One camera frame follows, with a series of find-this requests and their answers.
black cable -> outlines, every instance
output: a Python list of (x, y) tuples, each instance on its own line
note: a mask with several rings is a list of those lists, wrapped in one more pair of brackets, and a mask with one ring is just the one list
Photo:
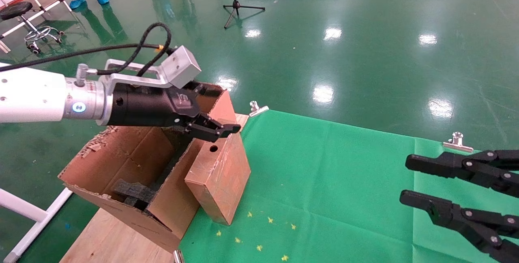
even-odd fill
[[(44, 64), (46, 62), (54, 62), (56, 60), (63, 60), (65, 58), (73, 58), (74, 56), (81, 56), (83, 54), (89, 54), (89, 53), (100, 52), (100, 51), (105, 51), (105, 50), (112, 50), (112, 49), (132, 48), (132, 47), (137, 47), (137, 46), (139, 46), (138, 43), (130, 43), (130, 44), (125, 44), (125, 45), (112, 45), (112, 46), (106, 46), (106, 47), (96, 47), (96, 48), (91, 48), (91, 49), (85, 49), (85, 50), (81, 50), (81, 51), (62, 54), (60, 56), (51, 56), (49, 58), (42, 58), (41, 60), (32, 60), (30, 62), (23, 62), (20, 64), (0, 67), (0, 73), (2, 71), (10, 71), (11, 69), (17, 69), (17, 68), (21, 68), (21, 67), (31, 67), (34, 65)], [(143, 45), (142, 47), (155, 48), (155, 49), (161, 48), (160, 45), (148, 45), (148, 44)]]
[(161, 58), (164, 53), (166, 52), (167, 49), (169, 49), (169, 45), (171, 43), (171, 30), (164, 24), (164, 23), (154, 23), (152, 25), (155, 25), (157, 24), (157, 26), (154, 26), (154, 27), (163, 27), (165, 29), (165, 32), (166, 32), (166, 38), (165, 38), (165, 43), (164, 43), (164, 47), (161, 49), (161, 51), (159, 51), (159, 53), (157, 53), (157, 55), (152, 58), (152, 60), (150, 60), (147, 64), (145, 64), (142, 69), (137, 73), (137, 76), (138, 77), (142, 77), (142, 75), (144, 75), (144, 73), (146, 73), (146, 71), (150, 68), (150, 66), (154, 65), (154, 63), (159, 60), (159, 58)]
[[(145, 36), (148, 36), (148, 33), (151, 31), (151, 29), (158, 27), (158, 26), (165, 28), (165, 30), (167, 32), (167, 39), (166, 39), (164, 47), (162, 47), (161, 45), (145, 44), (144, 43), (144, 40), (146, 39)], [(47, 62), (54, 62), (56, 60), (63, 60), (65, 58), (73, 58), (74, 56), (82, 56), (84, 54), (89, 54), (89, 53), (94, 53), (94, 52), (101, 52), (101, 51), (107, 51), (107, 50), (112, 50), (112, 49), (137, 47), (135, 52), (132, 54), (132, 57), (125, 63), (125, 65), (128, 66), (128, 64), (133, 60), (133, 58), (135, 58), (135, 56), (137, 56), (137, 53), (140, 51), (141, 48), (146, 47), (146, 48), (160, 49), (161, 51), (141, 69), (141, 71), (145, 69), (143, 72), (143, 73), (145, 73), (146, 70), (148, 70), (148, 68), (150, 66), (152, 66), (154, 62), (156, 62), (161, 56), (164, 55), (164, 53), (167, 53), (168, 55), (170, 55), (171, 53), (173, 53), (175, 51), (175, 49), (169, 48), (169, 44), (171, 42), (171, 31), (163, 23), (154, 23), (150, 27), (148, 27), (148, 29), (146, 29), (146, 31), (148, 33), (145, 32), (145, 34), (143, 35), (143, 38), (141, 39), (141, 41), (139, 43), (130, 43), (130, 44), (124, 44), (124, 45), (111, 45), (111, 46), (107, 46), (107, 47), (96, 47), (96, 48), (66, 53), (66, 54), (62, 54), (60, 56), (51, 56), (49, 58), (42, 58), (40, 60), (32, 60), (30, 62), (23, 62), (20, 64), (4, 66), (4, 67), (0, 67), (0, 73), (2, 71), (10, 71), (10, 70), (21, 68), (21, 67), (31, 67), (31, 66), (35, 66), (35, 65), (39, 65), (39, 64), (44, 64)]]
[(150, 34), (150, 32), (155, 27), (163, 27), (165, 29), (167, 36), (166, 36), (166, 40), (164, 43), (164, 47), (161, 49), (161, 51), (159, 53), (157, 53), (157, 55), (152, 60), (150, 60), (147, 64), (144, 65), (144, 67), (137, 73), (137, 76), (140, 77), (144, 73), (146, 73), (146, 71), (150, 68), (150, 66), (152, 66), (159, 58), (161, 58), (161, 56), (164, 55), (166, 50), (169, 49), (169, 45), (171, 43), (171, 30), (169, 28), (167, 28), (167, 26), (164, 23), (160, 23), (160, 22), (153, 23), (146, 29), (146, 31), (144, 32), (144, 34), (141, 37), (141, 41), (139, 41), (139, 43), (137, 44), (137, 48), (135, 49), (133, 54), (130, 56), (130, 58), (128, 58), (128, 60), (126, 60), (126, 62), (122, 66), (117, 67), (115, 69), (107, 69), (106, 71), (98, 71), (98, 73), (97, 73), (98, 76), (111, 75), (112, 73), (120, 73), (122, 70), (124, 70), (130, 64), (130, 62), (133, 62), (133, 60), (137, 57), (137, 55), (139, 54), (139, 51), (141, 51), (141, 48), (144, 47), (144, 41), (146, 41), (148, 34)]

torn cardboard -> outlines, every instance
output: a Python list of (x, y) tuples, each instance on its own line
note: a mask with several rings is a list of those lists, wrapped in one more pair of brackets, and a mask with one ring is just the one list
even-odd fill
[[(201, 110), (235, 123), (228, 91), (206, 85), (212, 95), (197, 96)], [(205, 142), (192, 139), (187, 145), (189, 141), (167, 128), (109, 126), (80, 150), (58, 178), (74, 193), (173, 252), (199, 206), (183, 180)], [(112, 190), (119, 180), (150, 187), (171, 158), (179, 156), (178, 151), (183, 151), (182, 156), (144, 211), (124, 204), (126, 197)]]
[(236, 133), (205, 143), (185, 182), (214, 222), (230, 225), (250, 174), (241, 135)]

black stool seat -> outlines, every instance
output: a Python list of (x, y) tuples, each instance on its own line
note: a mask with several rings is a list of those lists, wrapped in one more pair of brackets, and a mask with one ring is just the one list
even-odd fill
[(25, 14), (26, 12), (30, 11), (32, 9), (32, 3), (31, 2), (19, 2), (12, 4), (11, 6), (7, 6), (0, 10), (0, 18), (2, 20), (8, 20), (12, 19), (14, 17), (21, 16)]

metal binder clip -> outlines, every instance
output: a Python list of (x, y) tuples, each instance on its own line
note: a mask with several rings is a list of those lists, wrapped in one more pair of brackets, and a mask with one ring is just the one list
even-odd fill
[(462, 152), (474, 152), (474, 149), (463, 145), (463, 134), (461, 132), (454, 132), (452, 139), (443, 142), (443, 146), (446, 148), (461, 150)]
[(251, 112), (249, 113), (249, 117), (254, 117), (256, 115), (260, 115), (261, 113), (268, 110), (268, 106), (259, 107), (256, 101), (251, 101)]
[(173, 252), (173, 263), (185, 263), (184, 256), (182, 255), (182, 251), (175, 250)]

stool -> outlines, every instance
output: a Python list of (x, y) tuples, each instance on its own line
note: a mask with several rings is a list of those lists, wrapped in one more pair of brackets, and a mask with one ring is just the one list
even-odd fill
[[(20, 17), (22, 21), (32, 29), (32, 31), (29, 32), (24, 38), (27, 49), (32, 51), (32, 53), (34, 54), (39, 54), (41, 50), (38, 48), (38, 45), (36, 44), (37, 41), (41, 39), (44, 39), (46, 41), (46, 37), (48, 36), (54, 39), (54, 41), (56, 41), (57, 43), (62, 43), (60, 36), (65, 34), (65, 32), (59, 31), (58, 29), (50, 26), (41, 26), (39, 29), (34, 27), (34, 25), (24, 17), (24, 14), (30, 11), (32, 7), (33, 6), (31, 2), (19, 2), (12, 4), (11, 6), (7, 6), (0, 10), (0, 18), (2, 20), (8, 20), (15, 17)], [(50, 34), (50, 32), (52, 31), (55, 31), (58, 37)]]

